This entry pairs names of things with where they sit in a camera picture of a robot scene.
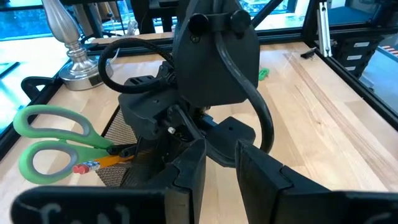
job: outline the black mesh basket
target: black mesh basket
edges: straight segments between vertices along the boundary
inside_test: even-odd
[[[112,115],[102,137],[115,144],[136,143],[137,137],[132,128],[124,122],[120,107]],[[107,187],[139,187],[152,176],[160,172],[159,154],[154,149],[139,151],[133,160],[127,164],[105,167],[96,171]]]

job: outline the wooden table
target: wooden table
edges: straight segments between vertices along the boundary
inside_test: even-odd
[[[258,90],[267,101],[274,126],[271,156],[329,189],[398,191],[398,133],[366,104],[323,61],[300,58],[304,43],[261,46],[261,67],[270,74]],[[158,55],[118,58],[113,79],[155,75]],[[102,132],[118,105],[113,90],[101,85],[86,91],[62,86],[50,105],[62,106],[86,116]],[[209,111],[215,121],[234,116],[261,135],[258,119],[246,101],[215,106]],[[73,121],[40,115],[35,127],[81,131]],[[38,139],[20,138],[0,163],[0,220],[8,220],[15,196],[35,187],[24,180],[17,167],[21,152]],[[61,152],[43,152],[35,158],[41,172],[51,173],[68,162]],[[58,185],[102,185],[96,174],[71,175]],[[234,169],[206,162],[206,182],[201,223],[246,223]]]

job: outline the screw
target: screw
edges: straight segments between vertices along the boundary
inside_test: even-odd
[[[175,133],[175,128],[169,127],[167,131],[168,131],[170,134],[174,134],[174,133]]]
[[[191,41],[192,42],[197,43],[197,42],[199,42],[199,40],[200,40],[200,37],[195,36],[195,35],[191,35]]]

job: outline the scissor handle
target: scissor handle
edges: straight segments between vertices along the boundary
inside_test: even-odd
[[[27,122],[30,115],[34,114],[52,114],[61,116],[64,118],[71,119],[80,124],[83,128],[83,134],[75,133],[72,131],[55,129],[55,128],[34,128]],[[20,110],[14,117],[14,129],[21,135],[28,138],[58,138],[67,139],[75,142],[80,142],[97,148],[105,149],[113,143],[101,137],[95,132],[93,126],[84,116],[61,108],[58,106],[51,105],[32,105],[27,106]]]
[[[33,165],[34,156],[43,150],[54,149],[66,152],[70,156],[69,164],[53,174],[42,174]],[[66,178],[72,173],[72,167],[86,161],[92,161],[109,154],[104,149],[76,146],[63,141],[41,141],[29,146],[19,159],[19,170],[22,176],[35,184],[51,184]]]

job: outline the pencil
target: pencil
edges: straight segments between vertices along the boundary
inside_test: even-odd
[[[86,174],[91,171],[96,171],[100,168],[113,166],[120,162],[125,162],[132,159],[134,156],[129,156],[126,158],[120,156],[106,156],[99,159],[94,159],[93,161],[83,162],[72,167],[72,172],[75,174]]]

